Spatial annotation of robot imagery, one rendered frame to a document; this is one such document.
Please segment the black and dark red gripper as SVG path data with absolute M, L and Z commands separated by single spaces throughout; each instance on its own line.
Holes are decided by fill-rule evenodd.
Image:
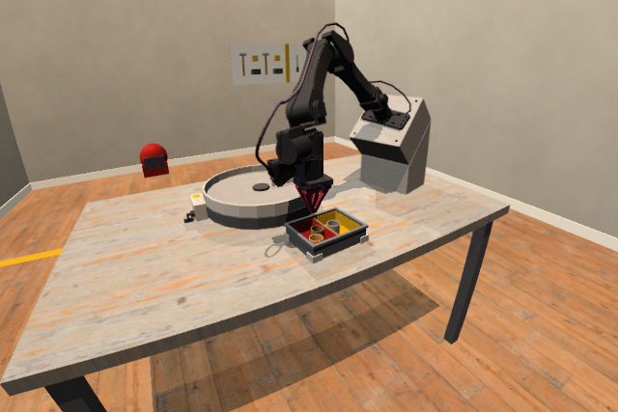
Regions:
M 333 184 L 333 178 L 323 173 L 323 154 L 319 156 L 314 156 L 314 159 L 317 158 L 319 179 L 304 182 L 297 176 L 293 176 L 295 188 L 298 191 L 303 202 L 305 203 L 307 209 L 311 211 L 311 213 L 316 213 L 318 211 L 323 198 Z M 312 194 L 313 198 L 311 201 Z

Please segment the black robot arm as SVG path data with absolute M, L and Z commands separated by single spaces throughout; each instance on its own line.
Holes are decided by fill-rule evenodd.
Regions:
M 354 92 L 364 110 L 362 120 L 402 130 L 410 119 L 409 114 L 389 108 L 388 96 L 365 78 L 353 60 L 351 44 L 334 30 L 316 41 L 301 88 L 286 106 L 290 128 L 306 126 L 276 132 L 278 158 L 267 161 L 273 172 L 268 173 L 270 179 L 278 187 L 293 176 L 304 182 L 319 179 L 318 158 L 314 156 L 323 154 L 323 133 L 315 127 L 305 128 L 326 124 L 323 85 L 327 72 L 338 76 Z M 308 156 L 311 159 L 305 159 Z

